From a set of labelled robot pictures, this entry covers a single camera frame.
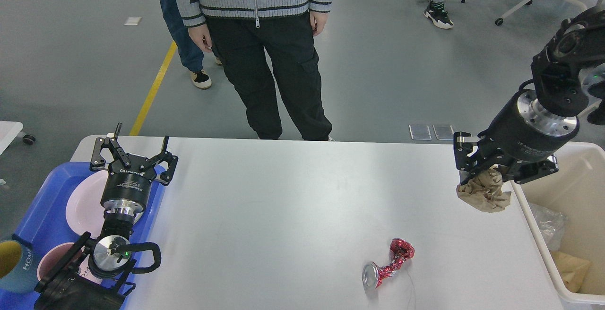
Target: white bin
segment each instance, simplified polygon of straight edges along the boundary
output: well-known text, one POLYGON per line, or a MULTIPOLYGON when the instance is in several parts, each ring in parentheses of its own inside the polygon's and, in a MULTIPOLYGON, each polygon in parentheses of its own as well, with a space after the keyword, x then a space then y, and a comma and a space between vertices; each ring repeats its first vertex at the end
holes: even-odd
POLYGON ((555 155, 559 172, 513 188, 559 295, 572 303, 605 304, 605 151, 569 142, 555 155), (578 293, 565 288, 527 202, 568 216, 561 252, 592 262, 578 293))

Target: black sneaker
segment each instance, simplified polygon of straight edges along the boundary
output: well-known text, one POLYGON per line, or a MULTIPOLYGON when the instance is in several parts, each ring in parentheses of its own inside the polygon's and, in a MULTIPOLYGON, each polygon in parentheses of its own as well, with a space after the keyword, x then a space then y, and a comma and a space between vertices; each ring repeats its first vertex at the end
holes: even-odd
POLYGON ((210 79, 210 76, 206 74, 204 69, 195 71, 195 73, 190 71, 190 74, 191 82, 193 82, 193 85, 199 89, 208 89, 210 86, 212 86, 212 80, 210 79))
POLYGON ((424 10, 424 17, 432 20, 432 23, 438 28, 451 29, 454 27, 454 23, 448 17, 448 12, 445 11, 443 2, 430 2, 424 10))

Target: hand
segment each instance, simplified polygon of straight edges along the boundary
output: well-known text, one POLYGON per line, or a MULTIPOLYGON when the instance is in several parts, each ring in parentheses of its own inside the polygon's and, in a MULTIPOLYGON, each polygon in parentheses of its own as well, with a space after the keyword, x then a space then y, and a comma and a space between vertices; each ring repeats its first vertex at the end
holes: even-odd
POLYGON ((328 14, 326 12, 310 11, 309 15, 313 36, 315 37, 324 31, 324 26, 326 26, 326 22, 328 21, 328 14))
POLYGON ((212 52, 212 39, 210 38, 210 30, 208 30, 206 24, 187 28, 187 30, 189 31, 191 40, 201 49, 201 51, 205 53, 212 52))

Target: gray floor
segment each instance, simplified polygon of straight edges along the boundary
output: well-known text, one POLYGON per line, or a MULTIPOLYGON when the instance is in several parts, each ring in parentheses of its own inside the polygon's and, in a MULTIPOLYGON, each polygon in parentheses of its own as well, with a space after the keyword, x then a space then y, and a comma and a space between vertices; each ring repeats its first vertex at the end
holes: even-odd
MULTIPOLYGON (((20 121, 37 137, 34 146, 15 141, 0 155, 0 177, 8 181, 0 187, 2 237, 82 138, 113 131, 117 122, 128 133, 171 39, 158 0, 0 2, 0 120, 20 121), (140 25, 123 26, 133 16, 143 17, 140 25)), ((485 129, 531 77, 532 56, 560 21, 579 12, 561 0, 535 0, 495 26, 517 2, 448 0, 456 26, 440 30, 422 16, 426 0, 335 0, 316 38, 331 135, 414 142, 410 123, 485 129)), ((204 64, 214 82, 206 91, 191 85, 175 56, 140 135, 256 138, 221 68, 212 56, 204 64)), ((282 139, 299 140, 280 108, 282 139)), ((576 140, 605 146, 604 135, 605 127, 584 122, 576 140)))

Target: black pants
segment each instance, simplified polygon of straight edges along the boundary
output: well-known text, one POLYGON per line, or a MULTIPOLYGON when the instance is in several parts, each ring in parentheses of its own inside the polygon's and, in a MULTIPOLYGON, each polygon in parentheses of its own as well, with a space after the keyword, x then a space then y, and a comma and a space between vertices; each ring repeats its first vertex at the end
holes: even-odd
POLYGON ((263 19, 260 28, 250 20, 206 20, 213 50, 223 61, 225 75, 244 102, 248 124, 259 138, 277 139, 282 133, 267 50, 279 94, 302 138, 328 139, 332 125, 321 105, 319 57, 313 47, 309 13, 263 19))

